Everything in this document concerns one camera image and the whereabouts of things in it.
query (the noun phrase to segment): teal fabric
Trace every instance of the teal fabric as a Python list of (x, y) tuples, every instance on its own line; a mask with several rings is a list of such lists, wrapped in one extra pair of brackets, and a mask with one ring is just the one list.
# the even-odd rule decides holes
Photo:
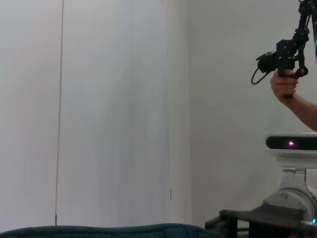
[(211, 231), (182, 224), (161, 224), (143, 227), (35, 227), (0, 234), (0, 238), (220, 238)]

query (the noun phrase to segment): white robot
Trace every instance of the white robot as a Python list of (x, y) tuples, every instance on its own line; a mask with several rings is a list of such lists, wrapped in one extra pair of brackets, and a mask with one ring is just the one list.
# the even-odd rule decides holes
[(317, 169), (317, 133), (270, 135), (265, 144), (283, 175), (278, 191), (263, 203), (301, 209), (302, 222), (317, 225), (317, 191), (306, 184), (306, 169)]

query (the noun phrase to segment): white door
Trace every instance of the white door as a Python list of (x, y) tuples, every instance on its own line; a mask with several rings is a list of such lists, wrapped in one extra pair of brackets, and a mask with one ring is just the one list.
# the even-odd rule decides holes
[(0, 1), (0, 232), (54, 225), (61, 3)]
[(164, 15), (144, 24), (135, 4), (65, 1), (58, 225), (167, 221), (167, 46), (154, 38)]

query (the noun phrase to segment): white wall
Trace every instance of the white wall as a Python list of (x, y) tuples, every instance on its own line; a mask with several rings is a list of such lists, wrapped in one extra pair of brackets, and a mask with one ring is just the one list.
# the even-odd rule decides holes
[(54, 225), (61, 10), (0, 1), (0, 232)]
[[(203, 226), (221, 209), (260, 205), (276, 189), (280, 169), (264, 151), (267, 134), (309, 129), (274, 98), (270, 77), (250, 83), (255, 59), (293, 36), (298, 1), (188, 3), (193, 222)], [(317, 102), (312, 40), (305, 54), (310, 74), (298, 93)]]
[(182, 0), (65, 1), (58, 225), (191, 221), (184, 24)]

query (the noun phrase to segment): black cable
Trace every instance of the black cable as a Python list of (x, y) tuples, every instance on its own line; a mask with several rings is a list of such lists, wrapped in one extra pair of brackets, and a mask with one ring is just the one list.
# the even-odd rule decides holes
[(252, 85), (257, 85), (257, 84), (260, 83), (263, 79), (265, 79), (265, 77), (267, 77), (268, 74), (270, 73), (270, 72), (266, 73), (266, 74), (265, 74), (262, 78), (260, 78), (257, 82), (253, 82), (253, 79), (254, 79), (254, 77), (256, 76), (258, 70), (259, 70), (259, 68), (257, 68), (257, 70), (254, 72), (254, 74), (253, 74), (253, 76), (252, 76), (252, 79), (251, 79)]

